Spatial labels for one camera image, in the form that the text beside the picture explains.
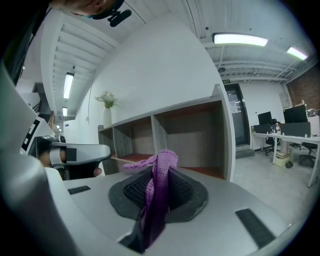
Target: black headset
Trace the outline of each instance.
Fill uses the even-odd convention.
[[[105,11],[103,13],[94,15],[92,19],[94,20],[101,20],[106,17],[111,16],[108,18],[108,21],[110,22],[111,27],[115,27],[119,25],[121,22],[123,22],[126,18],[130,17],[132,12],[131,10],[125,10],[123,12],[118,11],[118,9],[122,6],[125,0],[117,0],[114,6],[111,8],[111,10]]]

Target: black monitor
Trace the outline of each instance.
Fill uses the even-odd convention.
[[[283,110],[283,115],[286,124],[308,122],[305,105],[285,109]]]
[[[262,114],[258,114],[258,119],[259,119],[259,125],[272,125],[272,117],[271,117],[271,112],[266,112]]]

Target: fluorescent light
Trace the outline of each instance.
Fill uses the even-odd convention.
[[[63,97],[65,99],[69,99],[71,84],[72,84],[72,80],[74,79],[74,76],[75,74],[69,73],[69,72],[65,74],[64,89],[63,89]]]
[[[268,39],[245,34],[215,34],[213,42],[218,44],[248,44],[266,46]]]
[[[62,108],[62,114],[63,114],[64,117],[67,116],[67,114],[68,114],[68,109],[67,109],[66,107],[63,107],[63,108]]]
[[[299,59],[301,59],[303,61],[308,57],[307,55],[303,54],[301,51],[298,51],[297,49],[295,49],[293,47],[290,47],[289,50],[287,50],[286,52],[298,57]]]

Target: nose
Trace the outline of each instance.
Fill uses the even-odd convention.
[[[96,0],[94,7],[101,7],[106,3],[106,0]]]

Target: purple cloth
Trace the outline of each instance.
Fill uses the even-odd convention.
[[[169,211],[168,170],[170,166],[176,167],[177,163],[177,155],[171,150],[163,149],[158,155],[147,160],[123,166],[129,170],[153,165],[152,177],[145,189],[145,206],[140,214],[145,248],[148,248],[165,228],[165,217]]]

